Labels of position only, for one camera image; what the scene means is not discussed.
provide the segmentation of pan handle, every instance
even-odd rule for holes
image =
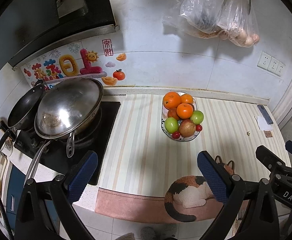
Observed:
[[[3,147],[5,141],[7,140],[7,138],[10,136],[11,134],[11,130],[8,129],[2,136],[2,138],[0,139],[0,150]]]
[[[68,135],[67,145],[66,145],[66,153],[67,153],[68,158],[71,158],[74,154],[74,147],[75,147],[74,140],[75,140],[75,131],[72,131]]]
[[[37,80],[35,85],[34,85],[34,87],[36,87],[39,84],[43,84],[43,80],[42,79]]]
[[[24,180],[24,185],[28,179],[33,179],[35,177],[35,173],[37,171],[37,167],[38,167],[38,163],[40,162],[41,155],[42,155],[45,147],[48,146],[50,144],[50,142],[51,142],[51,140],[49,140],[47,143],[43,144],[38,149],[37,153],[35,154],[34,158],[32,159],[32,162],[29,165],[29,168],[27,170],[26,177]]]

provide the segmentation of cat tail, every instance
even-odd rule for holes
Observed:
[[[165,203],[165,209],[166,209],[166,212],[168,213],[168,215],[170,215],[173,219],[175,219],[177,221],[181,221],[181,222],[193,222],[193,221],[195,221],[196,220],[196,216],[181,214],[174,208],[174,205],[173,205],[174,195],[169,190],[166,192],[165,202],[164,202]]]

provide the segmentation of wok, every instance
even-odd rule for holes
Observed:
[[[9,138],[16,140],[17,130],[32,127],[37,113],[37,108],[45,95],[45,86],[42,80],[38,80],[35,86],[23,95],[14,105],[7,119],[8,129],[0,139],[0,150]]]
[[[104,89],[95,79],[72,78],[55,85],[42,99],[34,120],[36,133],[49,141],[37,151],[25,182],[33,178],[46,146],[52,139],[66,139],[67,157],[74,154],[74,137],[85,130],[96,116]]]

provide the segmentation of blue cabinet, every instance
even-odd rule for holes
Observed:
[[[24,188],[24,180],[24,173],[22,173],[18,168],[16,168],[16,166],[13,165],[7,188],[6,212],[10,212],[16,215],[17,209],[19,207],[19,200]]]
[[[24,189],[25,175],[16,166],[13,165],[10,180],[7,188],[6,197],[6,214],[10,223],[11,228],[15,229],[15,221],[17,209],[19,208],[19,201]],[[55,210],[53,201],[46,200],[46,207],[54,223],[55,229],[59,230],[59,218]]]

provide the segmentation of striped countertop mat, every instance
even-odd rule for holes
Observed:
[[[190,142],[177,142],[161,129],[162,96],[127,95],[108,143],[99,187],[163,197],[176,179],[201,175],[197,155],[202,150],[213,158],[220,155],[225,163],[233,160],[235,173],[249,181],[257,182],[269,176],[269,171],[255,157],[260,145],[265,145],[290,166],[277,124],[273,124],[272,138],[266,138],[259,130],[255,116],[261,113],[257,105],[206,98],[195,100],[205,116],[203,130]]]

